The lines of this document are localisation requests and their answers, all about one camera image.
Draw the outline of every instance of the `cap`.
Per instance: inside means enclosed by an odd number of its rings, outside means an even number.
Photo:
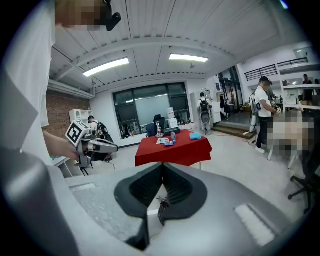
[[[260,82],[270,82],[270,85],[272,85],[272,82],[270,81],[270,79],[266,76],[263,76],[260,78],[259,83]]]

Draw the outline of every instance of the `brick wall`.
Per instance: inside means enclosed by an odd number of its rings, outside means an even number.
[[[43,127],[43,131],[60,138],[66,138],[65,134],[70,125],[70,110],[88,110],[88,99],[48,90],[46,93],[46,111],[49,126]]]

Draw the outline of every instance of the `railing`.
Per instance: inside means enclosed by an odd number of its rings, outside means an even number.
[[[294,65],[294,64],[299,64],[299,63],[308,63],[308,58],[296,58],[284,62],[278,63],[278,67],[286,66],[286,65]]]
[[[252,70],[250,72],[244,73],[246,80],[250,81],[250,80],[254,80],[254,79],[258,79],[264,76],[272,76],[272,75],[277,75],[278,71],[276,68],[276,65],[270,65],[270,66],[265,66],[262,68],[258,68],[255,70]]]

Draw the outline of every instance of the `staircase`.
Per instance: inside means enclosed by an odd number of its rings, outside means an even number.
[[[256,135],[256,130],[254,130],[252,133],[244,135],[244,133],[248,132],[249,129],[250,126],[248,125],[233,122],[220,122],[219,124],[215,124],[212,128],[213,131],[236,136],[247,140],[252,139]]]

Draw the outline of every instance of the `fluorescent light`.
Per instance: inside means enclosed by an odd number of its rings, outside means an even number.
[[[112,61],[112,62],[109,62],[107,64],[103,64],[101,66],[97,66],[93,69],[90,69],[89,71],[87,72],[84,72],[83,74],[86,76],[86,77],[89,77],[89,76],[92,76],[98,72],[101,72],[101,71],[104,71],[104,70],[108,70],[108,69],[112,69],[112,68],[115,68],[115,67],[118,67],[118,66],[122,66],[122,65],[125,65],[125,64],[129,64],[129,60],[128,58],[122,58],[122,59],[119,59],[119,60],[115,60],[115,61]]]
[[[282,4],[283,9],[288,9],[289,8],[288,4],[285,1],[280,0],[280,3]]]
[[[162,94],[162,95],[157,95],[157,96],[154,96],[154,97],[162,97],[162,96],[167,96],[168,94]]]
[[[169,60],[181,60],[181,61],[194,61],[194,62],[206,62],[208,58],[183,55],[183,54],[171,54]]]

